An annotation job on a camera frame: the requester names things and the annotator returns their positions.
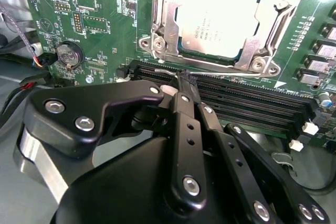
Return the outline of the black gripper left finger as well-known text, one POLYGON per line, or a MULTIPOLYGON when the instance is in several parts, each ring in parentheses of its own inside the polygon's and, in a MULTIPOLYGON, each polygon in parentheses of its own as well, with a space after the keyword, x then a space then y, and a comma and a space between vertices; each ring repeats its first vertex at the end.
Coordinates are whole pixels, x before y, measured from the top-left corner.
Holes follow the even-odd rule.
POLYGON ((173 114, 195 118, 186 71, 167 87, 137 80, 43 89, 26 103, 18 141, 58 206, 81 176, 158 136, 169 137, 173 114))

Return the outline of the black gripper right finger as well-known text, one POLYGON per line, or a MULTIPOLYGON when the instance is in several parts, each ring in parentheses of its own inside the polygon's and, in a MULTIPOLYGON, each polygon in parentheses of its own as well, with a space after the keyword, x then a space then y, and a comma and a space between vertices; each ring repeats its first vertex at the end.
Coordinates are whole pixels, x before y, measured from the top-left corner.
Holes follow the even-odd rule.
POLYGON ((214 110, 201 102, 194 76, 186 76, 186 88, 233 182, 240 223, 330 222, 322 207, 244 129, 235 123, 220 125, 214 110))

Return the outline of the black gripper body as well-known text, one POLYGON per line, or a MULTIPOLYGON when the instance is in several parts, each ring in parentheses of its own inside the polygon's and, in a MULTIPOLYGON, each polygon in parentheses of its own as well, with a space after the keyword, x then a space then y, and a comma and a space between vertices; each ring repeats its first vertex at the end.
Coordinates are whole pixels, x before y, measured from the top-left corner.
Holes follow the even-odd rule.
POLYGON ((53 223, 240 223, 233 182, 196 117, 173 114, 151 138, 78 178, 53 223))

